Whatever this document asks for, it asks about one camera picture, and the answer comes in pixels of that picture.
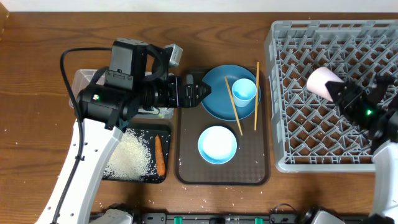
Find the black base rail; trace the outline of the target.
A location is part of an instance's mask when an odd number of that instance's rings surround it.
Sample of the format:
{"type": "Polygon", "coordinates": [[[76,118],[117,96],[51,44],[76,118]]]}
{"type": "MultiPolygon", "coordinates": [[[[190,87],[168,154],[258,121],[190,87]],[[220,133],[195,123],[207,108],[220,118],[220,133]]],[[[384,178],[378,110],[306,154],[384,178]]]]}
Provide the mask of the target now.
{"type": "Polygon", "coordinates": [[[137,223],[137,224],[296,224],[296,223],[377,223],[374,218],[367,215],[339,215],[324,207],[315,206],[306,214],[301,215],[296,210],[279,213],[278,209],[284,204],[276,206],[270,214],[176,214],[176,213],[140,213],[129,210],[122,205],[114,204],[106,212],[90,215],[89,223],[137,223]]]}

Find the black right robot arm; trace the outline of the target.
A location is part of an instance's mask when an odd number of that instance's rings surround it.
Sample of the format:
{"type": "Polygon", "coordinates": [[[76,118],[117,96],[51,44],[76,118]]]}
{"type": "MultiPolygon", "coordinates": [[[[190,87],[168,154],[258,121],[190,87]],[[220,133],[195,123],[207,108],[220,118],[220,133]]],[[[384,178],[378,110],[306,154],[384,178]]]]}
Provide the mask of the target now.
{"type": "Polygon", "coordinates": [[[397,223],[397,100],[387,109],[378,105],[393,83],[392,77],[376,77],[369,92],[353,82],[325,84],[341,114],[366,130],[371,140],[376,183],[365,223],[397,223]]]}

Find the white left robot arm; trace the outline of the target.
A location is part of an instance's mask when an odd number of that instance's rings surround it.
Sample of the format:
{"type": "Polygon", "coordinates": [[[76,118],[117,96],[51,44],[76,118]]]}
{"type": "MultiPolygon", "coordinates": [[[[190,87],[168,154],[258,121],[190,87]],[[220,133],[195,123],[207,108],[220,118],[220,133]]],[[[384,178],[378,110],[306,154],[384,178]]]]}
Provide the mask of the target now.
{"type": "Polygon", "coordinates": [[[191,75],[185,82],[169,69],[182,49],[119,38],[109,66],[98,70],[77,95],[70,95],[76,121],[70,148],[39,223],[88,223],[105,167],[140,109],[192,108],[211,87],[191,75]]]}

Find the pink cup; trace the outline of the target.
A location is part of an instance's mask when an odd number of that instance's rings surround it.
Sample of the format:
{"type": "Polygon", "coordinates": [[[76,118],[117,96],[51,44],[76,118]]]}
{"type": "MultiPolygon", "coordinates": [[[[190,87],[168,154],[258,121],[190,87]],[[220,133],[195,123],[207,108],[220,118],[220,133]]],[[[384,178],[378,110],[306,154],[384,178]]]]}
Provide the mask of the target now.
{"type": "Polygon", "coordinates": [[[335,75],[327,67],[317,68],[311,73],[307,80],[307,90],[318,96],[323,97],[324,99],[333,101],[329,94],[329,91],[326,88],[327,82],[343,83],[343,80],[335,75]]]}

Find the wooden chopstick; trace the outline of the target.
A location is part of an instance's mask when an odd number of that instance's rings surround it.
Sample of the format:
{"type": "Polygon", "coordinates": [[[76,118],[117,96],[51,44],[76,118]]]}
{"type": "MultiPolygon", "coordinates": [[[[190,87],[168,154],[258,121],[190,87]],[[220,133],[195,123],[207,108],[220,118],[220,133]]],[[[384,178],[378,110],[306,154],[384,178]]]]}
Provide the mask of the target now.
{"type": "Polygon", "coordinates": [[[226,83],[226,87],[227,87],[227,91],[228,91],[229,98],[230,98],[230,101],[231,101],[231,105],[233,107],[234,117],[236,119],[240,135],[243,136],[243,130],[242,130],[241,123],[240,123],[240,120],[239,120],[239,116],[238,116],[238,113],[237,113],[237,110],[236,110],[236,105],[234,104],[233,94],[231,92],[227,76],[224,77],[224,80],[225,80],[225,83],[226,83]]]}
{"type": "Polygon", "coordinates": [[[257,114],[258,114],[258,101],[259,101],[259,72],[260,72],[260,62],[256,64],[256,98],[255,98],[255,108],[254,108],[254,130],[257,130],[257,114]]]}

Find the clear plastic waste bin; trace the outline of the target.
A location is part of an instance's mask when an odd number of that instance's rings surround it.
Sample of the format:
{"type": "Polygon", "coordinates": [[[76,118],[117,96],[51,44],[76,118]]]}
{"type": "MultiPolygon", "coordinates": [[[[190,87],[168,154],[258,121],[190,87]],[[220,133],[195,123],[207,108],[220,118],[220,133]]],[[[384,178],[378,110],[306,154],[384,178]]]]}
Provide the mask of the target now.
{"type": "MultiPolygon", "coordinates": [[[[90,84],[96,72],[97,69],[79,69],[76,71],[72,83],[75,100],[77,100],[79,92],[90,84]]],[[[173,108],[152,108],[150,110],[139,108],[139,113],[135,115],[134,119],[172,119],[173,116],[173,108]]]]}

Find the left wooden chopstick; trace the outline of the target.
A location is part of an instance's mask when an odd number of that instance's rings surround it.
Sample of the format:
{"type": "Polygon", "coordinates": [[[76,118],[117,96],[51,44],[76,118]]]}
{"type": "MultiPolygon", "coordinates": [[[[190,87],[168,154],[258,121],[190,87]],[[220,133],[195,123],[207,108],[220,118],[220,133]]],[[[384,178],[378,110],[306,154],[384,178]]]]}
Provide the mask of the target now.
{"type": "Polygon", "coordinates": [[[236,110],[236,105],[234,104],[233,94],[231,92],[227,76],[224,77],[224,80],[225,80],[225,83],[226,83],[226,87],[227,87],[227,91],[228,91],[229,98],[230,98],[230,101],[231,101],[231,105],[233,107],[234,117],[236,119],[240,135],[243,136],[243,130],[242,130],[241,123],[240,123],[240,120],[239,120],[239,116],[238,116],[238,113],[237,113],[237,110],[236,110]]]}

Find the grey dishwasher rack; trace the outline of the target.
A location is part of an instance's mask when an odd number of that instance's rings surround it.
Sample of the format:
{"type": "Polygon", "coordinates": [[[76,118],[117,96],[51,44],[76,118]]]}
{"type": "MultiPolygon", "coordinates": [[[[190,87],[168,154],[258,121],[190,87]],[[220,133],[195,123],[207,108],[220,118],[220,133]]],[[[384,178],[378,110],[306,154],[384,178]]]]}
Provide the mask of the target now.
{"type": "Polygon", "coordinates": [[[264,43],[275,166],[281,172],[373,172],[370,141],[307,90],[319,67],[367,87],[397,76],[397,21],[275,21],[264,43]]]}

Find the orange carrot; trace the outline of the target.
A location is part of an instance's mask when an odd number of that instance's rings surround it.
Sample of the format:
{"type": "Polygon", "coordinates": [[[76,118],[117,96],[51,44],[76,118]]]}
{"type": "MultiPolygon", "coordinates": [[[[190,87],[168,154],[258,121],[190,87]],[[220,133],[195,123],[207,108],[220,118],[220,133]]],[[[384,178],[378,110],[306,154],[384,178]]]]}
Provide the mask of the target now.
{"type": "Polygon", "coordinates": [[[165,175],[166,173],[165,161],[162,150],[162,143],[159,135],[156,135],[155,137],[155,162],[156,162],[157,173],[160,176],[165,175]]]}

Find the light blue cup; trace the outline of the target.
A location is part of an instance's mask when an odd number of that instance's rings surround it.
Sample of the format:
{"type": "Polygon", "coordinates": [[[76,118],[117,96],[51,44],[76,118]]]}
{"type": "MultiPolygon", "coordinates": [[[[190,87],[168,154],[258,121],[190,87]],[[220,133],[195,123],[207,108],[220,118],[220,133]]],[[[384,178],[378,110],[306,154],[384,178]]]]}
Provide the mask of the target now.
{"type": "Polygon", "coordinates": [[[247,106],[257,95],[256,84],[247,78],[236,80],[231,90],[237,107],[247,106]]]}

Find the dark blue plate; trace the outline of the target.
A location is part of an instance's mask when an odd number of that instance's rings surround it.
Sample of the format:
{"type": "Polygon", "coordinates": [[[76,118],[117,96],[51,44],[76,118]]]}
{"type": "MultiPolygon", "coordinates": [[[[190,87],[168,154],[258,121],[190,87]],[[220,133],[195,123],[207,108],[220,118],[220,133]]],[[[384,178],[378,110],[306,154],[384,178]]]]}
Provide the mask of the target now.
{"type": "MultiPolygon", "coordinates": [[[[228,78],[230,89],[232,89],[233,83],[236,80],[247,78],[256,84],[256,78],[248,69],[238,65],[221,65],[215,67],[203,78],[203,81],[211,86],[211,93],[201,102],[203,107],[209,114],[218,119],[235,121],[233,107],[224,80],[225,76],[228,78]]],[[[260,96],[261,91],[259,91],[258,102],[260,102],[260,96]]],[[[255,98],[245,107],[236,106],[239,119],[244,119],[254,112],[255,98]]]]}

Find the right wooden chopstick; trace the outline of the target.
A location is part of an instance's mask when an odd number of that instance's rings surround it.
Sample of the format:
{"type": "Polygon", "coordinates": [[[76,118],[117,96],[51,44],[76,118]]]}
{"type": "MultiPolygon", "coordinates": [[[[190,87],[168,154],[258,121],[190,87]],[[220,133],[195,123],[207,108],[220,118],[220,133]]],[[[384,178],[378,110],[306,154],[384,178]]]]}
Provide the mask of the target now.
{"type": "Polygon", "coordinates": [[[257,130],[257,114],[258,114],[258,101],[259,101],[259,72],[260,72],[260,62],[256,64],[256,98],[255,98],[255,108],[254,108],[254,130],[257,130]]]}

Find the brown serving tray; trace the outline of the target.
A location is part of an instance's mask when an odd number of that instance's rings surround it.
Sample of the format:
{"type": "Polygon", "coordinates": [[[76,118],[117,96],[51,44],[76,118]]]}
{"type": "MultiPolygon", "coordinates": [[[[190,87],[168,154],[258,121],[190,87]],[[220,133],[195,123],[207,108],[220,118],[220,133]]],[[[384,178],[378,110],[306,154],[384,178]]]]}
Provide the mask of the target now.
{"type": "MultiPolygon", "coordinates": [[[[198,68],[187,71],[199,80],[212,69],[198,68]]],[[[180,136],[176,152],[176,176],[184,184],[200,185],[263,185],[270,177],[271,167],[267,137],[266,84],[265,76],[259,72],[257,130],[254,130],[254,112],[239,119],[243,130],[240,135],[235,121],[218,119],[203,107],[183,108],[178,116],[180,136]],[[211,126],[224,126],[235,135],[238,148],[234,157],[221,165],[210,164],[198,152],[200,134],[211,126]]]]}

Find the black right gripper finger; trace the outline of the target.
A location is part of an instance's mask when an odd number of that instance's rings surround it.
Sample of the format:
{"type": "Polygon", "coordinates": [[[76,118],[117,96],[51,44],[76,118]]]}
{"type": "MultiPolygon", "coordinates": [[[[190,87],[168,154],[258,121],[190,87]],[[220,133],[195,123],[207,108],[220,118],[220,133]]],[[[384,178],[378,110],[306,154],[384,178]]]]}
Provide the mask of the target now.
{"type": "Polygon", "coordinates": [[[332,101],[348,101],[351,99],[350,82],[328,81],[325,84],[332,101]]]}
{"type": "Polygon", "coordinates": [[[389,85],[393,85],[395,78],[391,75],[376,75],[373,82],[372,93],[385,93],[389,85]]]}

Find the light blue bowl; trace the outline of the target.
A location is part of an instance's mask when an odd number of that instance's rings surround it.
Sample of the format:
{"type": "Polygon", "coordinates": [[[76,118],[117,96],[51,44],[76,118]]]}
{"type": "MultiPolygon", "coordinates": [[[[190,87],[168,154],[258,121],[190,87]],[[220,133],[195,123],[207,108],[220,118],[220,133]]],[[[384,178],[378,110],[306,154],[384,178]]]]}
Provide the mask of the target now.
{"type": "Polygon", "coordinates": [[[198,152],[210,164],[221,165],[229,162],[235,155],[238,142],[228,128],[211,126],[198,138],[198,152]]]}

